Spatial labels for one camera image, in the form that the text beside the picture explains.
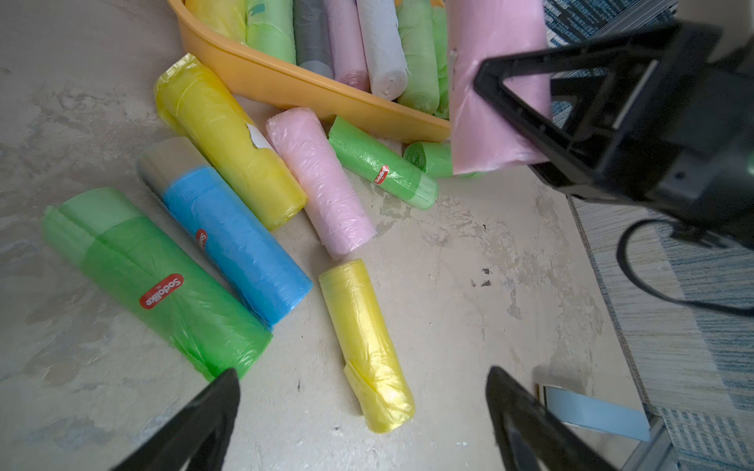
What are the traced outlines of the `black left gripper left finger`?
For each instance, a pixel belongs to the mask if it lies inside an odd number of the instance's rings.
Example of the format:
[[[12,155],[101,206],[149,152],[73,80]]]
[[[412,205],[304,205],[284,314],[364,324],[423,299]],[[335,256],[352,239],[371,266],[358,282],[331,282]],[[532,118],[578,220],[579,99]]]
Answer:
[[[241,398],[238,373],[211,382],[117,470],[220,470]]]

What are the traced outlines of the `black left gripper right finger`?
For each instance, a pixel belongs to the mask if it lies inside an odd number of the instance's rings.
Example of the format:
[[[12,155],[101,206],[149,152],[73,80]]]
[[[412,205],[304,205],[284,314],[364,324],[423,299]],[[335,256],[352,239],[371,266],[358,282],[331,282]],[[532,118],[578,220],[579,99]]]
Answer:
[[[490,368],[485,396],[507,470],[614,468],[503,368]]]

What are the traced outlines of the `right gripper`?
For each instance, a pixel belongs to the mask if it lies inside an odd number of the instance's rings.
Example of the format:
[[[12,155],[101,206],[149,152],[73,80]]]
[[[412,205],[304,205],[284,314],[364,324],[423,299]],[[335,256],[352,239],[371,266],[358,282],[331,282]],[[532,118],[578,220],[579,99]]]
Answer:
[[[550,77],[551,113],[508,121],[546,157],[551,188],[645,206],[753,243],[753,45],[715,56],[717,27],[673,23],[488,59],[503,80]]]

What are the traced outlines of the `fat green roll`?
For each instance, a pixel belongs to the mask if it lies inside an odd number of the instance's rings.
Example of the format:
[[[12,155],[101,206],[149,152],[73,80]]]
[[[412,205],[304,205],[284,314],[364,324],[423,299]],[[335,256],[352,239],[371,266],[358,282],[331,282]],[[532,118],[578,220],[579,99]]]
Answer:
[[[434,115],[447,120],[449,110],[449,69],[447,14],[444,7],[432,7],[432,26],[438,69],[439,105]]]

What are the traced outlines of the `white roll with blue band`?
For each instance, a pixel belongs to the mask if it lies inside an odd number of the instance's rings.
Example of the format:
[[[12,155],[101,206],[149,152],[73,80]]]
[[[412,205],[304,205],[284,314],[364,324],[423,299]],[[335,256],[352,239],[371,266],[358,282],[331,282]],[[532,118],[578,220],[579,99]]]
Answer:
[[[408,87],[408,65],[395,2],[357,0],[357,13],[371,93],[393,101]]]

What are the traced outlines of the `small dark grey roll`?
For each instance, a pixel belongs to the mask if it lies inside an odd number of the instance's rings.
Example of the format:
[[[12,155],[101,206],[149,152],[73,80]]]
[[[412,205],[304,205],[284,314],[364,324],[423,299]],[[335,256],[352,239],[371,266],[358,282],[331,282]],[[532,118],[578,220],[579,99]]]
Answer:
[[[294,29],[298,66],[333,79],[333,61],[324,1],[295,0]]]

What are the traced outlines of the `large light green roll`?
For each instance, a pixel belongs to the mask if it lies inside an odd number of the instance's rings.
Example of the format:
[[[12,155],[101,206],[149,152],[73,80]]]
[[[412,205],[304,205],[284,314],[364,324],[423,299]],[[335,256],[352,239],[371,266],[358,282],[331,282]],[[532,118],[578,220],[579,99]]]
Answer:
[[[293,0],[247,0],[247,46],[296,65]]]

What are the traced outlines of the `yellow trash bag roll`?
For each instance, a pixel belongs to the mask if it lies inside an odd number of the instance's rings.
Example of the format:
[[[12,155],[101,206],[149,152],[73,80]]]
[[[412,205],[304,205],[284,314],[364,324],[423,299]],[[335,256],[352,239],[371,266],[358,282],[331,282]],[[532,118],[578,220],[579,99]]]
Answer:
[[[187,9],[212,31],[246,45],[245,1],[186,0]]]

